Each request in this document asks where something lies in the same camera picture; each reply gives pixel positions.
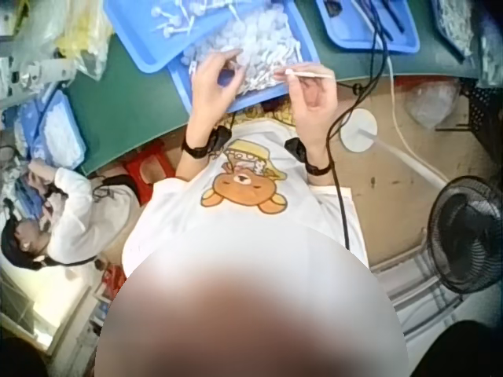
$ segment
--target red plastic stool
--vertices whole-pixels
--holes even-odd
[[[148,203],[153,194],[153,185],[146,183],[141,177],[141,165],[147,159],[155,157],[161,165],[166,178],[172,178],[175,175],[174,169],[167,160],[163,152],[163,142],[155,140],[139,152],[130,162],[124,163],[124,167],[130,176],[134,179],[138,192],[140,194],[140,205]]]

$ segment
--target right hand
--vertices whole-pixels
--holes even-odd
[[[28,164],[28,169],[38,178],[42,180],[44,184],[49,184],[54,182],[56,177],[57,169],[55,167],[50,167],[41,159],[33,159]]]
[[[286,75],[286,69],[331,75],[332,79],[300,78]],[[300,140],[309,149],[325,149],[327,135],[337,117],[337,82],[334,72],[318,63],[301,63],[274,72],[286,81],[292,102],[293,119]]]
[[[246,67],[238,69],[227,86],[220,86],[218,77],[226,63],[240,53],[239,49],[211,53],[193,75],[193,111],[185,136],[190,148],[204,147],[207,144],[213,128],[233,103],[244,81]]]

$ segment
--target white sleeve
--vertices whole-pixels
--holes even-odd
[[[313,195],[316,196],[325,216],[325,220],[329,224],[333,224],[333,228],[338,233],[334,236],[344,245],[342,213],[336,186],[310,186],[310,190]],[[346,212],[350,252],[365,266],[369,267],[369,258],[365,248],[365,241],[363,240],[362,227],[358,220],[358,214],[351,196],[351,190],[348,188],[341,188],[340,190],[343,197],[344,210]]]
[[[68,195],[58,222],[58,231],[68,236],[83,234],[89,226],[93,206],[90,181],[75,171],[59,168],[54,184]]]
[[[150,202],[141,214],[138,223],[124,245],[123,270],[127,277],[156,249],[156,234],[162,232],[166,238],[172,232],[167,223],[174,218],[171,208],[178,202],[178,194],[185,190],[187,182],[168,178],[154,184]]]
[[[75,171],[59,168],[54,184],[63,190],[68,198],[65,200],[61,217],[53,227],[49,254],[51,258],[65,263],[69,257],[66,252],[68,245],[75,244],[75,240],[82,237],[89,228],[93,195],[89,180]]]

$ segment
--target electric fan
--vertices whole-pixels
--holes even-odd
[[[478,177],[459,177],[437,197],[428,220],[428,251],[451,291],[481,291],[501,279],[501,201]]]
[[[341,131],[352,152],[376,144],[440,190],[428,221],[428,252],[440,281],[451,291],[481,291],[501,279],[503,195],[482,179],[464,176],[447,183],[437,173],[377,137],[372,113],[356,109]]]

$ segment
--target worker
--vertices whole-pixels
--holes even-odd
[[[154,184],[126,243],[129,278],[101,332],[96,376],[405,375],[402,328],[368,270],[347,190],[351,252],[343,246],[326,148],[339,111],[334,73],[314,63],[290,68],[329,78],[277,71],[296,132],[254,120],[210,157],[244,68],[225,87],[218,76],[238,53],[213,53],[192,78],[176,178]],[[306,166],[285,148],[296,135]]]
[[[235,71],[227,86],[218,84],[224,67],[232,65],[240,50],[213,53],[192,77],[193,112],[190,116],[176,178],[154,185],[151,202],[126,242],[123,268],[129,276],[151,253],[165,248],[173,236],[197,226],[251,214],[297,221],[344,245],[341,208],[332,176],[327,133],[339,109],[334,72],[316,63],[290,67],[329,75],[325,79],[300,79],[286,75],[296,128],[271,119],[257,119],[235,126],[221,151],[209,156],[208,140],[232,104],[245,68]],[[299,137],[307,163],[285,149],[285,142]],[[365,243],[351,193],[343,190],[351,253],[365,265]]]
[[[120,264],[123,245],[139,215],[133,178],[120,174],[90,181],[37,159],[28,169],[28,184],[48,198],[44,216],[41,221],[18,221],[7,202],[10,218],[2,231],[5,257],[16,267],[35,271],[83,265],[100,254],[107,262]]]

